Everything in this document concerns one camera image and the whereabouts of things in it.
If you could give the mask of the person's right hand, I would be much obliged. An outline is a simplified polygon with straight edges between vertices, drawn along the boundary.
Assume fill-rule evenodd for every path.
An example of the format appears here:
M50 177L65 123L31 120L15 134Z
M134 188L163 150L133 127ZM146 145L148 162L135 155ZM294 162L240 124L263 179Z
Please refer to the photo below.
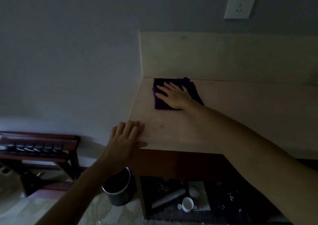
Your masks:
M157 87L163 91L164 86ZM180 89L178 86L176 86L176 88L177 91L163 91L167 96L160 93L156 93L156 95L174 109L189 111L200 106L197 101L191 98L189 93L185 93L182 88Z

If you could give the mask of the person's left hand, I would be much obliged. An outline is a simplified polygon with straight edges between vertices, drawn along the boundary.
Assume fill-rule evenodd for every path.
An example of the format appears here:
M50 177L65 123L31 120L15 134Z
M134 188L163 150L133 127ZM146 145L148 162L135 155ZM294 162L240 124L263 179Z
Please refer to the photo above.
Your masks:
M129 138L124 138L124 128L126 122L120 122L117 128L116 139L109 142L105 147L102 155L98 159L98 163L106 172L111 176L114 175L128 164L130 157L132 156L135 143L139 142L138 138L144 131L145 124L140 121L135 121L136 124L133 127Z

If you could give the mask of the purple cleaning cloth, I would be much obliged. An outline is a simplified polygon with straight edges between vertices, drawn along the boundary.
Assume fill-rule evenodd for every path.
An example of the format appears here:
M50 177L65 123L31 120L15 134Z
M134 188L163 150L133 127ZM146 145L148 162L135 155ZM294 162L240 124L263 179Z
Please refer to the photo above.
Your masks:
M180 89L182 88L182 86L184 86L187 89L187 91L192 99L194 99L195 101L197 101L201 105L204 105L202 99L200 98L200 96L197 92L197 89L196 89L194 82L190 81L189 78L187 78L187 77L176 78L176 79L173 79L173 78L154 78L152 90L153 90L153 95L154 95L154 108L156 110L180 110L180 109L174 109L174 108L170 107L163 100L157 98L156 93L160 93L160 94L167 96L163 91L161 91L157 87L157 86L164 86L164 82L166 82L166 83L172 82L173 84L178 86Z

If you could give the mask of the person's left forearm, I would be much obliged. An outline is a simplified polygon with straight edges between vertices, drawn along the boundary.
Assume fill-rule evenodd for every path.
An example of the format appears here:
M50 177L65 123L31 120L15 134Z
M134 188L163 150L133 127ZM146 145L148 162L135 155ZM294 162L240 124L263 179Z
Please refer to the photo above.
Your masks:
M95 162L35 225L77 225L102 184L125 167Z

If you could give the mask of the person's right forearm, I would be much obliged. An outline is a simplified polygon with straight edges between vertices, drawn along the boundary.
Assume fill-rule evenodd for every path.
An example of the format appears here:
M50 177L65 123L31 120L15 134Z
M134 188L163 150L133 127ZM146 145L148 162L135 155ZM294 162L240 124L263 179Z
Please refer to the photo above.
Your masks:
M245 125L194 101L181 108L293 225L318 225L318 171Z

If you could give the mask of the black round trash bin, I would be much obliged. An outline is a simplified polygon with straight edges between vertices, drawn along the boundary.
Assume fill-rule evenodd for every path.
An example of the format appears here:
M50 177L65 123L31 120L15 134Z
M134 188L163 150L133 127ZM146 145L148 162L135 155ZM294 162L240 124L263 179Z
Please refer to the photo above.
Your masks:
M136 191L135 178L128 167L111 176L102 184L112 205L121 207L131 201Z

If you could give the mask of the silver cylindrical tube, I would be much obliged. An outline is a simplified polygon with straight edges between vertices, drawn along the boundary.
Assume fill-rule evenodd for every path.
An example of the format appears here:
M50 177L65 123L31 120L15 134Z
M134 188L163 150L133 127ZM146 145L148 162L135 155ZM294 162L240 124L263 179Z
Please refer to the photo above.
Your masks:
M174 199L177 199L178 197L184 195L186 193L185 188L180 188L176 191L173 191L167 195L164 195L162 198L159 198L158 200L156 200L155 202L152 203L151 208L155 209L165 203L168 203Z

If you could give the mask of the white cup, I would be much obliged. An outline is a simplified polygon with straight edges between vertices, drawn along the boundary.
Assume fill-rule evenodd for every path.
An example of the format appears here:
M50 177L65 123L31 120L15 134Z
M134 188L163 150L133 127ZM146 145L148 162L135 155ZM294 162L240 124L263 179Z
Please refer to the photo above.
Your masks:
M190 197L185 197L182 200L182 204L181 204L182 210L184 212L190 212L195 208L195 204L193 202L193 200Z

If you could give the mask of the dark wooden luggage rack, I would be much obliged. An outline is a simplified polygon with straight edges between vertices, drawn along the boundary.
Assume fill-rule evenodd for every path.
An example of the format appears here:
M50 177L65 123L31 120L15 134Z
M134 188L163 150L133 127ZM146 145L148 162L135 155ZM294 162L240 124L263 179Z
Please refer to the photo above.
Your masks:
M0 165L19 175L25 196L41 189L67 191L81 175L80 141L76 135L0 131ZM52 162L71 181L41 179L23 161Z

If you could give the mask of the white paper napkin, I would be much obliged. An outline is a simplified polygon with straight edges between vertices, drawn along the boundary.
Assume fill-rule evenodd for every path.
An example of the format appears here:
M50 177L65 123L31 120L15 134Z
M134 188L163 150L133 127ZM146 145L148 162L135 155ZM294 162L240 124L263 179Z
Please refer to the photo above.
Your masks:
M208 196L205 190L204 182L189 181L187 182L189 197L194 202L194 211L211 211Z

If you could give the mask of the black tray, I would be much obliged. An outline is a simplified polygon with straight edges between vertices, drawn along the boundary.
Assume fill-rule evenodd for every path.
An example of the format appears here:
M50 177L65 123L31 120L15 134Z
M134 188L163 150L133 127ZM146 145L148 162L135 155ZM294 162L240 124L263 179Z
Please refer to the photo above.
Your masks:
M202 181L211 211L178 210L185 197L189 197L187 182ZM169 179L138 176L137 191L141 199L143 216L147 220L166 222L195 222L220 225L263 225L279 215L278 209L259 191L243 179L229 181L203 181L198 179ZM155 209L153 202L173 191L185 188L186 193Z

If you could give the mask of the white wall socket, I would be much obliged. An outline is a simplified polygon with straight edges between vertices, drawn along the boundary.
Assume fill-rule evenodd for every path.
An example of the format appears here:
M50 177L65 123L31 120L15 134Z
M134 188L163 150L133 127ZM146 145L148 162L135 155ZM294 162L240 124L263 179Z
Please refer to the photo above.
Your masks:
M224 19L249 19L255 0L228 0Z

